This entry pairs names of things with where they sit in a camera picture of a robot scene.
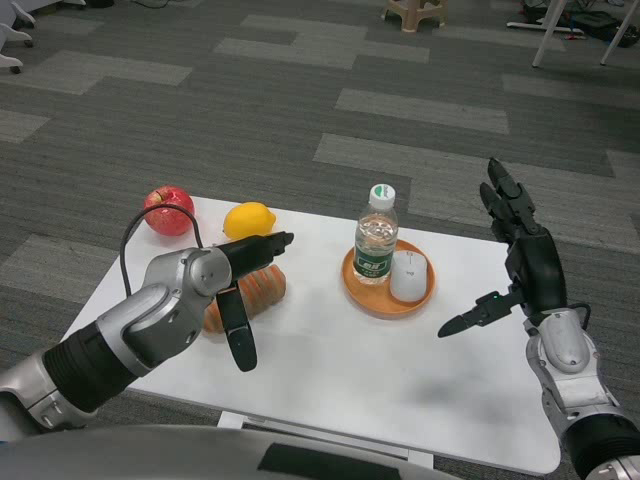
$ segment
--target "white bottle cap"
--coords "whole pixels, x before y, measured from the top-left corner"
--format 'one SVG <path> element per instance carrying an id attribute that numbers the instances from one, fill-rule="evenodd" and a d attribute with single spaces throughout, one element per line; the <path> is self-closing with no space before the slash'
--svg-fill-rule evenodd
<path id="1" fill-rule="evenodd" d="M 379 183 L 374 185 L 369 193 L 369 203 L 378 210 L 389 210 L 393 208 L 396 201 L 396 191 L 391 185 Z"/>

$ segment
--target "bottle label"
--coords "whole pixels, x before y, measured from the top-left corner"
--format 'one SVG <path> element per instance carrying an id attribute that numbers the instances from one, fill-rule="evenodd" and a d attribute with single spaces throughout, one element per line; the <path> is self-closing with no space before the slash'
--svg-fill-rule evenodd
<path id="1" fill-rule="evenodd" d="M 355 247 L 353 267 L 363 277 L 380 278 L 391 270 L 393 252 L 388 255 L 367 255 L 358 247 Z"/>

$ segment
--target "plate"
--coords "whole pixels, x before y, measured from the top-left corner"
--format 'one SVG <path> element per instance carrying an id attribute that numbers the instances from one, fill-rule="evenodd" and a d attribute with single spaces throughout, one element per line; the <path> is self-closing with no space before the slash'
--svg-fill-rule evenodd
<path id="1" fill-rule="evenodd" d="M 427 292 L 417 302 L 401 302 L 391 295 L 390 278 L 382 285 L 363 285 L 353 273 L 353 249 L 349 250 L 342 261 L 342 280 L 351 295 L 361 307 L 384 316 L 400 317 L 423 307 L 436 289 L 436 272 L 431 259 L 415 245 L 398 239 L 396 251 L 409 250 L 423 255 L 427 259 Z"/>

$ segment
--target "white computer mouse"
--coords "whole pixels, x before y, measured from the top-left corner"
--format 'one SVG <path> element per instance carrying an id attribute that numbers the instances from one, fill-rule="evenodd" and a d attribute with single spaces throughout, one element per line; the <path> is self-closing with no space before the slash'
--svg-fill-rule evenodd
<path id="1" fill-rule="evenodd" d="M 417 302 L 427 293 L 427 259 L 409 250 L 393 254 L 391 295 L 401 302 Z"/>

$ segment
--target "red apple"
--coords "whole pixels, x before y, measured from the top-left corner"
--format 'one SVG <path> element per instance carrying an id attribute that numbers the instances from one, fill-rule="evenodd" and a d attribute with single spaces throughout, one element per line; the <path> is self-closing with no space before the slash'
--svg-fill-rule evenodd
<path id="1" fill-rule="evenodd" d="M 156 188 L 147 195 L 144 200 L 144 208 L 166 203 L 168 205 L 178 205 L 195 214 L 193 200 L 187 192 L 180 187 L 165 185 Z M 149 226 L 162 235 L 177 237 L 187 232 L 191 228 L 191 220 L 188 216 L 174 208 L 158 208 L 144 216 Z"/>

